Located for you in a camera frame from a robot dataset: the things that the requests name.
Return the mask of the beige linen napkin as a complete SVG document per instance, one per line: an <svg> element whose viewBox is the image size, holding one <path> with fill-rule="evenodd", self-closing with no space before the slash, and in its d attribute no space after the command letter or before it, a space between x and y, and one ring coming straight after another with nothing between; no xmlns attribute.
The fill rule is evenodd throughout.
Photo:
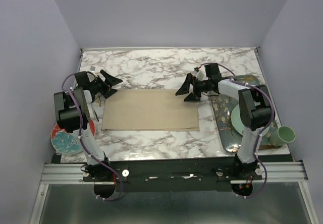
<svg viewBox="0 0 323 224"><path fill-rule="evenodd" d="M123 89L105 100L103 130L198 131L196 102L175 89Z"/></svg>

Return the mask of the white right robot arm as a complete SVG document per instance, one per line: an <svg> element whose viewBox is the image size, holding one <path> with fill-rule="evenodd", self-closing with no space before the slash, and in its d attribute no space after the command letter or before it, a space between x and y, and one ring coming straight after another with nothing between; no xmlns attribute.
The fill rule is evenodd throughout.
<svg viewBox="0 0 323 224"><path fill-rule="evenodd" d="M232 175L237 179L244 179L254 172L259 164L258 150L263 131L270 126L275 118L275 110L265 85L254 86L248 82L241 82L233 74L231 78L223 77L219 67L231 72L227 67L218 63L203 64L206 80L199 80L197 74L188 73L176 96L187 95L185 102L199 102L203 93L213 91L220 95L238 100L240 119L244 125L242 143L235 154Z"/></svg>

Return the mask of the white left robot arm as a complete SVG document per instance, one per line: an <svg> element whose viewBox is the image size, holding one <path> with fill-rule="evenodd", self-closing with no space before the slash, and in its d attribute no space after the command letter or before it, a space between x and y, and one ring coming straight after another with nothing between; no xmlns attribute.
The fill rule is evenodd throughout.
<svg viewBox="0 0 323 224"><path fill-rule="evenodd" d="M53 95L56 122L66 132L73 134L86 156L83 172L91 178L107 181L110 177L121 179L111 167L109 158L99 147L90 129L88 104L98 94L108 99L118 91L113 86L123 82L104 70L99 72L104 79L90 71L70 74L62 83L62 90Z"/></svg>

